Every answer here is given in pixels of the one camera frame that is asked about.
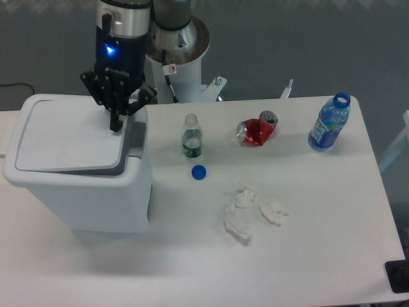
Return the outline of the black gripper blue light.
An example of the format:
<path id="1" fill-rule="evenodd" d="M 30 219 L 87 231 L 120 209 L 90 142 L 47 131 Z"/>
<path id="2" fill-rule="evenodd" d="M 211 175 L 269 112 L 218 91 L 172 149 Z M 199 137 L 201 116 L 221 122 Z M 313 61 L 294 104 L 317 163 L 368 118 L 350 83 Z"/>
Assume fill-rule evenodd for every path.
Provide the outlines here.
<path id="1" fill-rule="evenodd" d="M 120 116 L 131 116 L 157 97 L 155 88 L 143 83 L 147 35 L 111 36 L 96 31 L 94 71 L 83 72 L 81 81 L 99 106 L 110 113 L 109 129 L 119 132 Z M 137 90 L 137 98 L 130 93 Z"/>

